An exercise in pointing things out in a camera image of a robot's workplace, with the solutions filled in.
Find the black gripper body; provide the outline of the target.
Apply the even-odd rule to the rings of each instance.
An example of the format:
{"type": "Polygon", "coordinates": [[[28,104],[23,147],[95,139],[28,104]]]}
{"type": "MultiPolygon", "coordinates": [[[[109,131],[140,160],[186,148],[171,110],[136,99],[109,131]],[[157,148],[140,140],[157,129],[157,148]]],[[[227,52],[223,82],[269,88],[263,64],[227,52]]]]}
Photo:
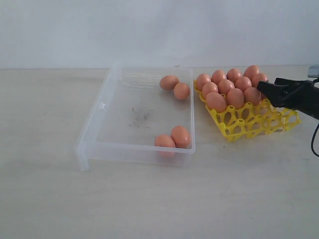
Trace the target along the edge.
{"type": "Polygon", "coordinates": [[[302,81],[299,84],[287,85],[285,108],[298,110],[315,119],[319,119],[319,82],[302,81]]]}

